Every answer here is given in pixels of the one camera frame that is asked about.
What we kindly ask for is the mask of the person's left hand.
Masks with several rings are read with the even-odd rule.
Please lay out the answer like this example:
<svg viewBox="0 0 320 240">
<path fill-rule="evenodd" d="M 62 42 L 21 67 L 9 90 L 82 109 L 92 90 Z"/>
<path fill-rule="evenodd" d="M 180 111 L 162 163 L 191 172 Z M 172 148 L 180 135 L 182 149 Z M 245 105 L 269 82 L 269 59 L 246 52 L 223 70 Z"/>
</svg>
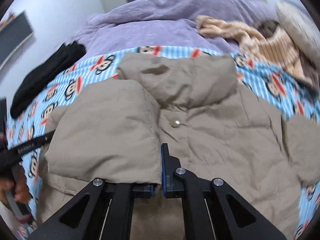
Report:
<svg viewBox="0 0 320 240">
<path fill-rule="evenodd" d="M 15 182 L 9 180 L 8 178 L 1 177 L 1 203 L 6 206 L 8 209 L 9 202 L 7 197 L 5 196 L 5 191 L 9 191 L 11 189 L 15 190 L 14 200 L 18 203 L 28 204 L 29 200 L 31 200 L 32 195 L 29 192 L 29 187 L 27 185 L 27 179 L 25 177 L 25 170 L 22 166 L 18 167 L 18 178 Z"/>
</svg>

